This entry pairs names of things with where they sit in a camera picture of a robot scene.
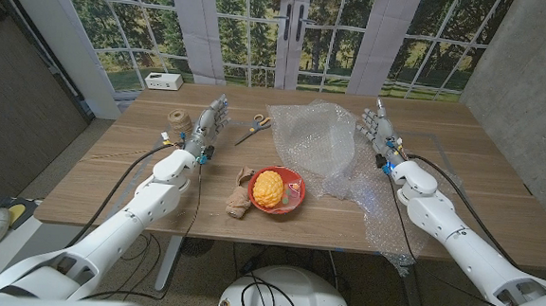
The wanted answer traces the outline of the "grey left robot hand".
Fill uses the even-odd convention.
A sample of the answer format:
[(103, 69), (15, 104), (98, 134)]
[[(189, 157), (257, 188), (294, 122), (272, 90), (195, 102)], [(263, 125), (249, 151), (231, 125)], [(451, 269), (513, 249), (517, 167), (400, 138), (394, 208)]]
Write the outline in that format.
[(201, 156), (228, 123), (228, 99), (223, 94), (211, 102), (195, 121), (190, 137), (184, 144), (184, 150), (192, 153), (196, 158)]

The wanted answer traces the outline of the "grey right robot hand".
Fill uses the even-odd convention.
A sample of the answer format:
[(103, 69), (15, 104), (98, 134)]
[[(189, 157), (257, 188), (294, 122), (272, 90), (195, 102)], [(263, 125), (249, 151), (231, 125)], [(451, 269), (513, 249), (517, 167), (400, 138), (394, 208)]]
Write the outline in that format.
[(401, 151), (402, 139), (395, 132), (381, 98), (377, 99), (376, 107), (375, 112), (368, 108), (364, 109), (361, 117), (363, 123), (358, 124), (356, 128), (372, 144), (375, 152), (375, 165), (378, 168), (392, 169), (408, 158)]

